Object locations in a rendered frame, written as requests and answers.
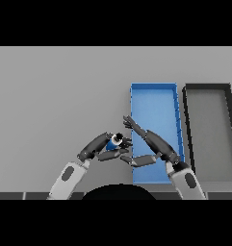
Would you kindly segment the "blue bin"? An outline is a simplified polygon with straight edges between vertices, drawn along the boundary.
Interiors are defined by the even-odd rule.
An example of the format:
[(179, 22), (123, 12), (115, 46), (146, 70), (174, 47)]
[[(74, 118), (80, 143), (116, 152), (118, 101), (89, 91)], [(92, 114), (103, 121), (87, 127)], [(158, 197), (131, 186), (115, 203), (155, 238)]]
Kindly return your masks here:
[[(132, 83), (131, 117), (144, 130), (163, 138), (185, 160), (179, 99), (176, 83)], [(170, 180), (161, 159), (147, 166), (133, 169), (135, 185), (163, 185)]]

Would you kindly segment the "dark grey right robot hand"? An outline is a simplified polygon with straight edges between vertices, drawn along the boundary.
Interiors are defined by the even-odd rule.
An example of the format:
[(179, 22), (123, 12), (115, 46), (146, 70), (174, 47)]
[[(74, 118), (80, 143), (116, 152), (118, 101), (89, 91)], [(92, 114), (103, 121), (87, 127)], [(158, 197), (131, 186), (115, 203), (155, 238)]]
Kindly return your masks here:
[(154, 152), (154, 155), (144, 155), (135, 158), (121, 156), (120, 158), (133, 167), (143, 167), (156, 162), (160, 158), (164, 162), (169, 162), (174, 171), (181, 171), (190, 166), (181, 161), (174, 149), (159, 135), (150, 130), (142, 129), (130, 116), (123, 117), (123, 124), (126, 128), (134, 130)]

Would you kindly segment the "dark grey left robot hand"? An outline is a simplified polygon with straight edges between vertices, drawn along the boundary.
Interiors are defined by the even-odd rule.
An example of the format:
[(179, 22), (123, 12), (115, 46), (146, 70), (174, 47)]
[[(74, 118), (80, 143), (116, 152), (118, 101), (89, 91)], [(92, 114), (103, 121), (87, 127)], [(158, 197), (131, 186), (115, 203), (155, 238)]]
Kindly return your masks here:
[(84, 162), (85, 160), (93, 160), (98, 158), (100, 161), (113, 160), (122, 154), (129, 152), (128, 148), (132, 146), (132, 139), (123, 136), (122, 143), (111, 151), (106, 150), (106, 145), (110, 141), (113, 133), (103, 133), (92, 140), (84, 149), (77, 155), (77, 158)]

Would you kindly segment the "flat black rounded shape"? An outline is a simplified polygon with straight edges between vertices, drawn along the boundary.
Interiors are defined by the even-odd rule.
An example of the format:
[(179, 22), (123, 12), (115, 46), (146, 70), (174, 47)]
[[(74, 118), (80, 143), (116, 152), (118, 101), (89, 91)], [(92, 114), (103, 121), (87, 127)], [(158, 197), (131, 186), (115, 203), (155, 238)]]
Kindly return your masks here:
[(144, 188), (132, 184), (108, 184), (91, 190), (84, 200), (154, 200)]

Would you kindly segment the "dark grey bin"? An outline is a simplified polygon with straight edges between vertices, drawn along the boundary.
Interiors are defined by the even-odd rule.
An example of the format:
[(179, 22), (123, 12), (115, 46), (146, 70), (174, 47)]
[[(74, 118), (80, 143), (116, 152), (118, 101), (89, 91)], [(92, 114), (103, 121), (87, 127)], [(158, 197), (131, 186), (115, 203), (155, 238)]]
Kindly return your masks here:
[(230, 84), (185, 84), (182, 89), (191, 166), (201, 182), (232, 182)]

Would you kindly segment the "blue pipe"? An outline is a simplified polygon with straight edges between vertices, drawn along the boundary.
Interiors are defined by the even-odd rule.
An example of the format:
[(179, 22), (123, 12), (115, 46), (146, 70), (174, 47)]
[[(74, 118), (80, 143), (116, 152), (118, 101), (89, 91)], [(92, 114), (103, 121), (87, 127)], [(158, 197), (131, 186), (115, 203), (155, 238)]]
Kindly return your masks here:
[(123, 134), (117, 133), (113, 135), (110, 139), (110, 141), (106, 145), (106, 150), (111, 151), (115, 150), (121, 143), (123, 139)]

